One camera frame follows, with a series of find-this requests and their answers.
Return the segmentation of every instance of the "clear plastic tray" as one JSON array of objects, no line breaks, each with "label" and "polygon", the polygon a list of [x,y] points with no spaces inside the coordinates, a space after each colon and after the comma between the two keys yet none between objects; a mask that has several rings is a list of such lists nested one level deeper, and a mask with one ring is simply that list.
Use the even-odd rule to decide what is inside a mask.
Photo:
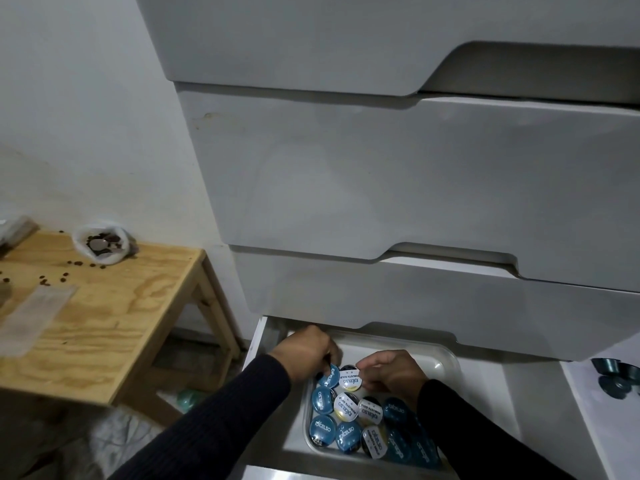
[{"label": "clear plastic tray", "polygon": [[[373,335],[363,335],[359,333],[349,333],[343,331],[329,331],[334,341],[338,344],[343,352],[341,365],[352,364],[355,365],[357,361],[363,359],[367,355],[373,354],[379,350],[389,349],[405,349],[412,355],[415,361],[420,365],[420,368],[424,371],[430,379],[437,379],[444,382],[448,386],[452,387],[457,393],[464,396],[464,384],[462,379],[462,373],[460,371],[460,364],[458,359],[448,348],[438,344],[425,344],[423,342],[408,342],[406,340],[386,339],[382,337],[375,337]],[[305,386],[305,391],[302,395],[302,411],[304,421],[304,437],[311,450],[319,455],[338,457],[340,460],[350,461],[366,461],[376,462],[380,467],[389,465],[391,468],[411,468],[412,470],[420,470],[425,474],[438,475],[438,473],[446,474],[447,468],[443,470],[427,470],[424,468],[418,468],[413,466],[398,465],[396,463],[390,463],[384,460],[372,460],[368,457],[362,448],[352,454],[344,454],[338,450],[338,446],[332,443],[330,446],[321,448],[316,446],[308,435],[308,427],[311,420],[317,416],[311,405],[311,393],[316,388],[316,381],[311,380]],[[344,389],[338,385],[335,388],[336,394],[340,394]],[[359,399],[366,395],[373,395],[377,397],[380,402],[384,402],[388,398],[389,394],[381,393],[369,393],[364,388],[358,389],[352,393]],[[335,413],[331,414],[332,418],[336,421],[336,424],[340,423],[340,420],[336,417]]]}]

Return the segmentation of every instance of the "wooden table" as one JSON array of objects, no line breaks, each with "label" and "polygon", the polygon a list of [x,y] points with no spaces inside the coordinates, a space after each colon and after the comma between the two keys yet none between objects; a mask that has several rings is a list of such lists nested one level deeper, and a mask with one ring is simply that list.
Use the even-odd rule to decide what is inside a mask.
[{"label": "wooden table", "polygon": [[[122,404],[168,426],[180,412],[158,397],[153,386],[168,379],[174,386],[196,383],[215,390],[224,382],[240,348],[204,272],[204,251],[138,245],[135,256],[101,268],[78,254],[67,234],[39,231],[0,258],[0,327],[42,286],[41,276],[54,287],[77,286],[27,354],[0,357],[0,387],[72,401]],[[213,376],[152,367],[190,299],[196,300],[224,350]]]}]

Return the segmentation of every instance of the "green plastic object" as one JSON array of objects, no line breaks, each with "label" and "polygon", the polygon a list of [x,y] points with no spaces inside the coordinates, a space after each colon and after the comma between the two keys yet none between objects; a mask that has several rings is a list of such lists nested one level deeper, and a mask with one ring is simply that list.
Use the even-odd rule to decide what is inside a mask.
[{"label": "green plastic object", "polygon": [[200,404],[204,398],[207,396],[207,393],[203,391],[196,391],[195,389],[183,389],[178,393],[178,409],[183,412],[183,414],[187,414],[194,406]]}]

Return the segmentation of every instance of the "sleeve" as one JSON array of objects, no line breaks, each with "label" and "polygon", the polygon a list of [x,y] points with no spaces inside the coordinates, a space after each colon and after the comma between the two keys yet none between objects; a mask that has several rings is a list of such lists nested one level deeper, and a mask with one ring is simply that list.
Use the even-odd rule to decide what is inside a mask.
[{"label": "sleeve", "polygon": [[283,366],[262,355],[156,436],[111,478],[224,479],[290,390]]},{"label": "sleeve", "polygon": [[440,381],[432,379],[424,384],[418,396],[417,415],[461,480],[513,478],[514,468],[527,471],[531,478],[573,479]]}]

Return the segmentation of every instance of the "wooden tabletop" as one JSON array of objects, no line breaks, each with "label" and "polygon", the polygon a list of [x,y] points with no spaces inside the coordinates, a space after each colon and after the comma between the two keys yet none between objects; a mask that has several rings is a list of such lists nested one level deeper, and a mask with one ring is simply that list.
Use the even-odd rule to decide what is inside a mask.
[{"label": "wooden tabletop", "polygon": [[101,269],[76,252],[68,234],[37,232],[0,258],[0,327],[41,276],[53,287],[77,286],[26,355],[0,357],[0,387],[114,402],[204,258],[199,249],[138,245],[136,256]]}]

